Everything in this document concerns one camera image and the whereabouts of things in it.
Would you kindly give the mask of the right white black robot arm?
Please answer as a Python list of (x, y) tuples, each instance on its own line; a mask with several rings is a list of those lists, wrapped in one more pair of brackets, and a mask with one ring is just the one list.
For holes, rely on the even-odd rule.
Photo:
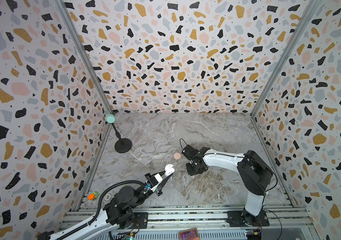
[(187, 145), (183, 148), (182, 155), (190, 161), (186, 164), (190, 176), (202, 174), (208, 170), (208, 167), (218, 167), (238, 173), (248, 190), (244, 207), (245, 216), (259, 217), (274, 173), (256, 152), (231, 154), (218, 152), (208, 147), (197, 150)]

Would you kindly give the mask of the white earbud charging case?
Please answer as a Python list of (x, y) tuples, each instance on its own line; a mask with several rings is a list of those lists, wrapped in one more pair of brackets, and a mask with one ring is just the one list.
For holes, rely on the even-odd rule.
[(165, 177), (172, 175), (175, 172), (174, 165), (172, 164), (166, 165), (164, 171), (165, 171), (164, 172)]

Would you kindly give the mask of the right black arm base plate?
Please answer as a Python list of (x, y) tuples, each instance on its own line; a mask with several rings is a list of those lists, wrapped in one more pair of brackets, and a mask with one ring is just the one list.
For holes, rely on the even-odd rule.
[(270, 225), (266, 212), (261, 210), (258, 216), (242, 211), (228, 211), (227, 223), (230, 227), (268, 227)]

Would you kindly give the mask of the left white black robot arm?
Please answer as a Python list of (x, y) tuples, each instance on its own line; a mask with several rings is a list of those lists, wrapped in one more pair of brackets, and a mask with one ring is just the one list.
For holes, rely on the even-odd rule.
[(122, 181), (108, 187), (99, 196), (95, 214), (84, 221), (57, 233), (44, 232), (39, 240), (92, 240), (104, 232), (128, 228), (133, 224), (133, 209), (142, 205), (152, 194), (160, 196), (162, 188), (173, 175), (162, 171), (146, 174), (146, 182)]

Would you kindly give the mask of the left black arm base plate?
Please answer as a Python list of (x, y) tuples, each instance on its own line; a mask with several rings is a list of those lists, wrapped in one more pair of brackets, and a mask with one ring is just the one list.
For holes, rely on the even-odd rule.
[(148, 224), (148, 212), (133, 213), (120, 224), (120, 229), (142, 230)]

